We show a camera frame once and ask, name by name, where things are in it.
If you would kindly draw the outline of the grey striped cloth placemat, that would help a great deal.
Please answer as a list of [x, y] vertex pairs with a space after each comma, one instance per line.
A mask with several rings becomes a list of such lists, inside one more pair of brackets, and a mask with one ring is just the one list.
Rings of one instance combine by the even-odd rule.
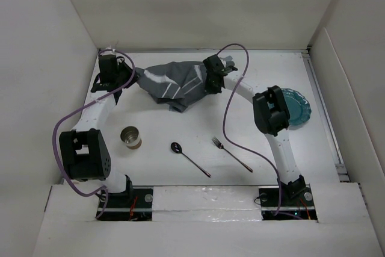
[[[221, 58], [229, 64], [232, 57]], [[137, 84], [158, 104], [169, 105], [170, 110], [184, 112], [189, 106], [203, 99], [206, 68], [202, 61], [171, 62], [136, 68]]]

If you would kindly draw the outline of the steel cup with white sleeve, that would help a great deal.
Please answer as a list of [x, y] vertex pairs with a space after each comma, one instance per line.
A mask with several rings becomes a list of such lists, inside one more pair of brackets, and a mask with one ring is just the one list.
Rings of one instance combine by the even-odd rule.
[[138, 149], [142, 145], [142, 139], [138, 128], [127, 126], [120, 133], [120, 139], [129, 149]]

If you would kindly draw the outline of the dark metal fork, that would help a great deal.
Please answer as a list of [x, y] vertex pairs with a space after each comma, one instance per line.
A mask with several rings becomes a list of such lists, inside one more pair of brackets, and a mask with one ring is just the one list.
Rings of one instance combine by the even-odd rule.
[[232, 154], [229, 150], [227, 150], [224, 147], [223, 143], [218, 138], [213, 137], [212, 142], [214, 143], [214, 145], [216, 145], [217, 148], [224, 150], [226, 153], [228, 153], [232, 158], [234, 158], [237, 162], [239, 162], [240, 165], [242, 165], [244, 168], [246, 168], [250, 173], [253, 173], [253, 169], [250, 166], [246, 165], [246, 163], [242, 162], [239, 158], [234, 156], [234, 154]]

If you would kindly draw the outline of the teal ceramic plate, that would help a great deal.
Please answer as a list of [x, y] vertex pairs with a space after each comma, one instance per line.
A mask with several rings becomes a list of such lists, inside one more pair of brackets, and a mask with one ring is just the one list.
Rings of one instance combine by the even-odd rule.
[[311, 117], [309, 101], [298, 91], [291, 88], [283, 88], [282, 93], [289, 110], [289, 125], [301, 126]]

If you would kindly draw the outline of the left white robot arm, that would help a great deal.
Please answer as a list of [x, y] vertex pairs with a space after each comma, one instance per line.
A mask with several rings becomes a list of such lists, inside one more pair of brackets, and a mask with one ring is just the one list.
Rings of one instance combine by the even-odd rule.
[[112, 166], [112, 159], [102, 135], [102, 128], [116, 107], [124, 89], [137, 82], [135, 65], [129, 56], [106, 49], [98, 58], [99, 73], [90, 90], [91, 102], [80, 109], [81, 117], [69, 131], [59, 136], [61, 170], [73, 181], [100, 181], [102, 191], [113, 194], [118, 205], [126, 207], [134, 201], [129, 177]]

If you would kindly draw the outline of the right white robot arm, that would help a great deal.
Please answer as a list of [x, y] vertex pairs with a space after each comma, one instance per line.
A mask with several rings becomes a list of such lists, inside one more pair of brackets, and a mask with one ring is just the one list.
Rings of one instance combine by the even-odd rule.
[[289, 109], [280, 87], [274, 85], [260, 90], [255, 84], [238, 73], [234, 65], [228, 65], [217, 55], [212, 55], [203, 64], [206, 68], [205, 90], [209, 94], [228, 89], [238, 94], [253, 106], [254, 122], [265, 136], [273, 153], [272, 166], [279, 185], [277, 207], [292, 205], [306, 189], [306, 183], [295, 162], [289, 140]]

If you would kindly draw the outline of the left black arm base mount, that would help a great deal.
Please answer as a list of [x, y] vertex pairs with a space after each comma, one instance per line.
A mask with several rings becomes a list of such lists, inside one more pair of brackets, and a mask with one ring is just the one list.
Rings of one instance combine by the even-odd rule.
[[134, 187], [126, 193], [110, 194], [100, 221], [152, 221], [153, 187]]

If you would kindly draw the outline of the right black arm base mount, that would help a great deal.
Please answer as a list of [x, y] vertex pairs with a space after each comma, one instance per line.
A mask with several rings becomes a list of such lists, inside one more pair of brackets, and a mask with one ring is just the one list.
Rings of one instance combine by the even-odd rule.
[[279, 188], [277, 186], [262, 186], [258, 188], [258, 193], [259, 195], [254, 198], [254, 203], [259, 206], [263, 221], [318, 220], [313, 194], [309, 185], [293, 199], [282, 196], [277, 214]]

